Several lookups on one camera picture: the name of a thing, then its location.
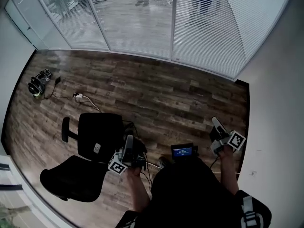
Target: wooden floor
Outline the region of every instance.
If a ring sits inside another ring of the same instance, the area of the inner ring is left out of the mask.
[[[245,134],[247,89],[196,69],[152,59],[85,51],[38,52],[30,62],[14,95],[6,125],[6,147],[37,192],[74,224],[85,228],[113,228],[131,207],[124,177],[108,172],[102,193],[92,203],[67,202],[48,193],[39,181],[45,168],[53,168],[77,155],[76,142],[61,140],[63,117],[71,118],[77,132],[79,115],[95,110],[65,98],[35,99],[27,89],[30,77],[47,68],[54,75],[46,95],[61,76],[55,96],[72,98],[83,93],[104,112],[133,121],[147,146],[149,162],[170,157],[170,145],[194,142],[200,158],[211,165],[209,132],[216,116],[227,128]],[[240,152],[235,153],[236,169]],[[150,167],[152,177],[158,169]],[[220,171],[217,162],[213,171]]]

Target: white label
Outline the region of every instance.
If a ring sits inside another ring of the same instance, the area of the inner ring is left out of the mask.
[[[112,159],[110,160],[110,162],[108,164],[108,169],[119,175],[121,175],[127,168],[128,167],[126,165],[122,164],[118,160],[118,157],[116,154],[113,155]]]
[[[100,144],[95,144],[95,147],[94,147],[94,152],[96,153],[96,154],[98,154],[99,153],[99,150],[100,150]]]
[[[231,137],[228,141],[228,144],[236,150],[242,148],[246,138],[240,135],[237,131],[233,131]]]

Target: chair backrest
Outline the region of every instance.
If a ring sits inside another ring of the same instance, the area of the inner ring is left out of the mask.
[[[108,163],[124,143],[124,125],[120,115],[82,113],[78,123],[78,154],[96,162]],[[95,152],[95,145],[100,149]]]
[[[62,200],[95,201],[101,192],[107,164],[71,156],[62,164],[40,174],[42,185]]]

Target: glass wall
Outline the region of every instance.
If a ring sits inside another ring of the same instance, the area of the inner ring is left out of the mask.
[[[40,0],[72,49],[168,59],[230,79],[259,49],[286,1]]]
[[[169,58],[173,0],[92,0],[111,50]]]
[[[41,0],[71,48],[107,50],[87,0]]]
[[[39,0],[10,0],[5,9],[37,49],[71,49]]]

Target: window blinds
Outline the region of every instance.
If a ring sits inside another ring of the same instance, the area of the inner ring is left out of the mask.
[[[169,59],[172,0],[92,0],[111,50]]]
[[[87,0],[42,0],[71,48],[107,50]]]
[[[287,0],[41,0],[72,48],[168,59],[235,79]]]

